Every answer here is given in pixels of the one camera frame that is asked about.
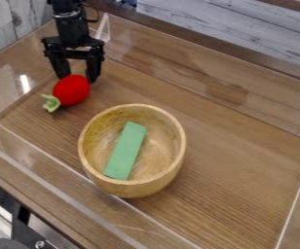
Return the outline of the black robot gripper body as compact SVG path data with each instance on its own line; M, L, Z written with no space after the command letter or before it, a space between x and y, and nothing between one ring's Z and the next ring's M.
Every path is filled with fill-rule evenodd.
M52 63L68 63L69 59L84 59L89 63L104 60L105 42L91 36L89 20L84 9L54 12L58 35L45 37L41 42Z

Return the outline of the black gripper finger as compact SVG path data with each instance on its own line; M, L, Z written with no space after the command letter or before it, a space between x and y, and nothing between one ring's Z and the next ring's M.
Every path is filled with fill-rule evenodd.
M99 58L89 58L87 60L87 78L91 84L93 84L101 76L103 60Z
M50 57L52 66L54 68L57 77L66 78L72 74L72 67L68 59L64 56L54 55Z

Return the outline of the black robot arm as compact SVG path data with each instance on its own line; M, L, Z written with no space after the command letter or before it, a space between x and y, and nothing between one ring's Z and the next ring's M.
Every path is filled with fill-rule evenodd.
M53 7L58 35L44 37L44 54L49 58L60 79L72 75L70 59L87 63L85 76L93 84L101 76L105 61L105 41L91 36L89 23L97 19L87 17L84 0L48 0Z

